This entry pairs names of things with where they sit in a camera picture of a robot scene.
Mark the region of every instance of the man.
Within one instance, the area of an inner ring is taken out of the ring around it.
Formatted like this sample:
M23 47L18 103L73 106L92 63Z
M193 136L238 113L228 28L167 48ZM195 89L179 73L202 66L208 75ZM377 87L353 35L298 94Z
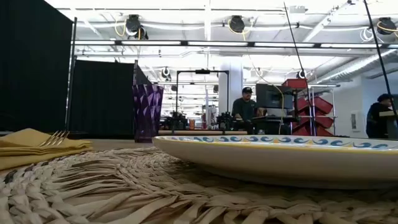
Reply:
M386 139L387 133L387 119L380 117L380 112L390 111L391 95L382 94L377 99L377 103L372 104L368 112L366 123L366 134L369 138Z
M251 120L257 111L258 116L262 116L264 110L257 107L257 103L251 99L253 91L250 87L245 87L242 90L242 98L236 99L232 107L232 116L236 120L241 121L239 126L244 126L248 134L252 134L253 125Z

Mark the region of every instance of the purple glass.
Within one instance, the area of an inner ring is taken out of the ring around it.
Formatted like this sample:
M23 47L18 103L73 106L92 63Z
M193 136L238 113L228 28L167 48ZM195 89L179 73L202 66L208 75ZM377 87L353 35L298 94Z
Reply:
M135 142L152 142L152 137L158 135L163 90L157 85L132 86Z

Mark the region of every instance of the dark shirt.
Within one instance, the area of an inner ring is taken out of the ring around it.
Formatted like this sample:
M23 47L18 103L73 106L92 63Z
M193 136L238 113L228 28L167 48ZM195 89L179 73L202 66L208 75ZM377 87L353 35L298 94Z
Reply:
M254 117L254 109L257 108L257 103L254 100L244 101L242 98L239 98L234 101L232 107L232 116L236 114L241 115L243 120L249 120Z
M369 138L387 138L387 118L380 117L380 112L390 111L381 103L374 103L369 109L366 121L366 134Z

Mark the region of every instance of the round woven placemat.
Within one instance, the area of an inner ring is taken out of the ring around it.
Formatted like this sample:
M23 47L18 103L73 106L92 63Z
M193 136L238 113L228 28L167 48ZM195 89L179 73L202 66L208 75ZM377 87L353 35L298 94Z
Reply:
M156 148L41 162L11 172L0 189L1 224L398 223L396 190L254 184L210 174Z

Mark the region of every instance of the plate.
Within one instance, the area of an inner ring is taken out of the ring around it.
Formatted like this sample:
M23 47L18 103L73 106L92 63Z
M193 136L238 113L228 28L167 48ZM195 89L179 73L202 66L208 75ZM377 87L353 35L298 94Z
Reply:
M158 136L165 153L227 177L324 189L398 185L398 141L310 136Z

